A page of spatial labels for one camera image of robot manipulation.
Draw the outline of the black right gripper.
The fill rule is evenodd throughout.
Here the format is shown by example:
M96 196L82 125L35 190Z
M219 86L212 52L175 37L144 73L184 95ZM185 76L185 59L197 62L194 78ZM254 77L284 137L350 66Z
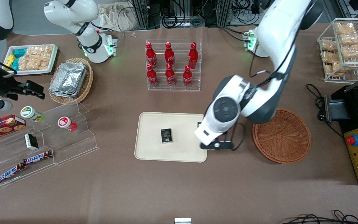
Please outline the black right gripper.
M18 94L28 94L45 99L44 87L30 80L26 81L26 90L23 83L16 80L0 80L0 94L9 93L9 99L17 101Z

